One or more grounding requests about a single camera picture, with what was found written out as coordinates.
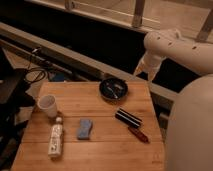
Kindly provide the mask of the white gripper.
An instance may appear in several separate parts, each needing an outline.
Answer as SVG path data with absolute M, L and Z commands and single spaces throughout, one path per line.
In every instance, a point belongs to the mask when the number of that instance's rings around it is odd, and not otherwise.
M 152 81 L 159 72 L 162 62 L 165 60 L 164 56 L 159 56 L 154 53 L 145 53 L 139 60 L 133 75 L 137 76 L 142 72 L 148 75 L 148 80 Z

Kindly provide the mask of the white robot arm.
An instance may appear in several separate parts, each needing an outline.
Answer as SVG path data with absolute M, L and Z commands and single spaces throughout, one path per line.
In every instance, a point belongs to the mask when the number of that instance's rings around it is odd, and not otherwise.
M 200 77 L 178 94 L 169 117 L 165 171 L 213 171 L 213 44 L 184 39 L 176 29 L 151 31 L 144 37 L 146 52 L 134 73 L 153 80 L 163 60 Z

